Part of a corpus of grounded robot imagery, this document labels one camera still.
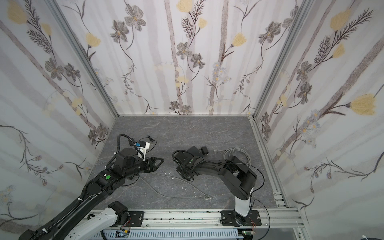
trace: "robotic arm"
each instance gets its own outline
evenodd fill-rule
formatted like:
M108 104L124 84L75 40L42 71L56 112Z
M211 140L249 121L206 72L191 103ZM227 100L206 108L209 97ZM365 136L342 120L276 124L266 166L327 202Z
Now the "robotic arm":
M193 146L187 151L175 151L172 158L178 164L176 171L188 181L195 175L202 174L219 177L235 196L233 213L222 211L223 226L251 225L250 199L257 179L256 174L235 156L230 156L227 160L211 162L203 158L207 154L207 147L199 150Z
M120 137L128 138L130 146L133 146L134 148L124 148L120 151ZM148 147L149 144L144 141L135 143L129 136L120 134L118 136L118 149L112 159L108 162L106 169L99 172L95 178L87 182L81 191L80 196L55 218L41 226L36 231L28 229L19 237L19 240L65 239L71 230L73 230L73 228L96 205L111 195L118 187L123 185L126 178L132 180L133 176L136 176L139 173L154 172L159 168L159 166L164 162L164 159L157 157L145 157L145 152ZM100 227L102 227L101 229L103 229L103 227L109 227L114 223L122 225L126 222L127 217L129 217L127 216L127 209L124 208L124 206L119 202L110 204L104 211L105 213L103 213L103 217L105 218L103 218L103 221L97 223L100 224Z

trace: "metal corner post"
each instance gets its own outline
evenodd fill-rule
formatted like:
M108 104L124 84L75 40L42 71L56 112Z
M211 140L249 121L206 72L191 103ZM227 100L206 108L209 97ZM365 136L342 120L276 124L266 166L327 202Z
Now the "metal corner post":
M293 21L293 24L291 26L291 30L288 33L288 37L285 40L283 48L279 54L279 57L276 60L275 66L273 67L273 71L272 71L271 75L269 76L268 81L264 87L260 101L256 105L255 111L252 115L254 119L256 118L257 115L259 115L259 113L260 113L260 111L261 111L270 91L271 91L271 88L272 88L275 80L277 79L277 76L278 76L278 74L279 74L288 54L289 54L289 51L293 46L293 43L296 39L296 36L298 35L298 33L301 29L301 26L303 25L307 15L311 9L312 3L314 1L315 0L303 0L301 7L299 8L299 11L297 12L297 16L296 16L296 18Z
M70 45L73 48L73 51L76 53L77 57L82 62L83 66L85 67L87 73L90 75L91 79L93 80L96 88L98 89L99 93L103 97L103 100L105 101L108 108L111 110L113 116L116 118L119 116L115 106L113 105L112 101L110 100L107 92L105 91L100 79L96 75L91 62L89 61L88 57L85 55L85 52L83 51L83 48L78 41L75 33L72 31L71 27L69 26L66 18L64 17L63 12L60 10L60 7L56 0L44 0L46 5L48 6L49 10L51 11L53 17L55 18L56 22L59 24L61 30L64 32L65 36L67 37L67 40L70 42Z

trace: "wallpapered wall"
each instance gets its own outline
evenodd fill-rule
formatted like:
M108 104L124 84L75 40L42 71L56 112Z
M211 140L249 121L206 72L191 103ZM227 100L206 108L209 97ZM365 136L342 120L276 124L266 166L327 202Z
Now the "wallpapered wall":
M384 2L315 1L257 121L314 240L383 238Z
M78 196L114 118L43 1L0 6L0 235L17 239Z
M120 114L251 114L301 1L57 0Z

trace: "gray marble tabletop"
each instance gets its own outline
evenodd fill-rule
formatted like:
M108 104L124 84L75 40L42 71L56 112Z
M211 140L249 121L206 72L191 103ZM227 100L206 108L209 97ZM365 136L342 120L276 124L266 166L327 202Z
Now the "gray marble tabletop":
M209 150L206 160L215 161L222 159L219 150L230 147L241 147L246 150L252 160L252 164L262 171L265 177L263 188L253 194L252 199L262 201L267 208L276 208L272 188L260 152L253 135L250 122L247 117L118 117L109 137L100 154L99 160L90 175L93 178L104 169L106 162L116 151L116 137L124 133L133 137L136 141L150 135L157 140L155 148L147 153L148 157L164 158L164 163L156 173L167 176L180 177L176 172L176 163L173 162L171 154L175 150L188 148L195 145L200 148L207 146ZM128 141L121 138L121 149L129 147ZM242 153L236 153L240 160L246 162ZM255 171L258 179L256 186L262 184L260 173ZM140 177L145 179L154 189L169 197L202 197L203 195L184 181L159 176L150 173L142 173ZM131 186L120 187L106 200L101 202L96 209L104 209L113 201L120 201L129 209L226 209L233 208L235 197L229 192L224 183L218 178L208 175L194 177L191 182L210 199L169 199L159 196L142 180ZM255 208L263 208L257 201Z

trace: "gray cable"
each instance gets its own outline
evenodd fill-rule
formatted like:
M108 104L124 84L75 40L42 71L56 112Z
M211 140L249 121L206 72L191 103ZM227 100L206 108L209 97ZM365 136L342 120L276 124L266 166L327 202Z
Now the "gray cable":
M187 198L200 198L200 199L208 199L209 197L168 197L168 196L165 196L165 195L162 195L161 193L159 193L158 191L156 191L147 181L144 180L144 178L142 177L139 177L141 180L143 180L147 185L148 187L150 187L155 193L159 194L160 196L162 197L165 197L165 198L171 198L171 199L187 199Z
M228 148L226 150L215 150L215 152L223 152L223 159L225 160L226 157L225 155L228 154L228 157L233 155L235 151L238 151L238 152L242 152L245 154L245 156L247 157L247 164L251 165L251 156L242 148L240 147L231 147L231 148Z
M152 174L156 174L156 175L159 175L159 176L163 176L163 177L171 177L171 178L176 178L178 180L181 180L183 181L184 183L187 183L189 184L191 187L193 187L194 189L198 190L201 194L203 194L204 196L210 198L210 195L208 194L205 194L203 193L202 191L200 191L200 189L198 189L197 187L193 186L191 183L187 182L186 180L182 179L182 178L178 178L178 177L173 177L173 176L167 176L167 175L163 175L163 174L159 174L159 173L155 173L155 172L151 172Z

